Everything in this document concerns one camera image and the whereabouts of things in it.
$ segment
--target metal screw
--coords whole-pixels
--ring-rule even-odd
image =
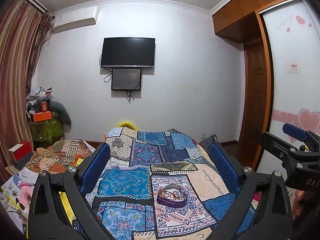
[[[251,173],[252,172],[252,169],[250,167],[244,167],[243,170],[244,170],[245,173]]]
[[[41,176],[41,177],[43,177],[44,175],[46,175],[47,174],[47,171],[40,171],[39,172],[39,175]]]
[[[68,168],[68,171],[69,171],[70,173],[73,173],[73,172],[75,172],[76,170],[77,170],[77,167],[76,167],[76,166],[71,166],[71,167]]]
[[[275,175],[276,175],[277,177],[281,177],[281,172],[280,172],[280,171],[274,171],[274,173],[275,173]]]

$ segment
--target white air conditioner unit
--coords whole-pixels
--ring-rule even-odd
[[[98,7],[92,6],[55,16],[53,32],[59,33],[66,30],[95,25],[98,18]]]

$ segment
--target curtain rod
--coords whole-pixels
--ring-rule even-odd
[[[44,7],[38,0],[28,0],[33,6],[35,6],[39,11],[45,13],[47,8]]]

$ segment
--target television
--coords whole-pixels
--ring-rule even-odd
[[[141,68],[114,68],[112,69],[111,90],[140,91]]]
[[[105,38],[101,67],[154,67],[154,38]]]

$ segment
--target blue pad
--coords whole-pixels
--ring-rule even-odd
[[[297,139],[298,141],[301,141],[301,142],[304,142],[304,141],[307,141],[308,137],[307,137],[307,132],[292,125],[292,124],[289,124],[289,123],[285,123],[282,127],[282,131]]]
[[[217,167],[227,189],[235,195],[238,195],[241,191],[239,187],[239,176],[215,143],[211,146],[210,158]]]
[[[80,189],[80,192],[83,196],[93,191],[94,186],[100,178],[100,175],[109,158],[110,147],[107,143],[105,143],[82,176],[82,188]]]

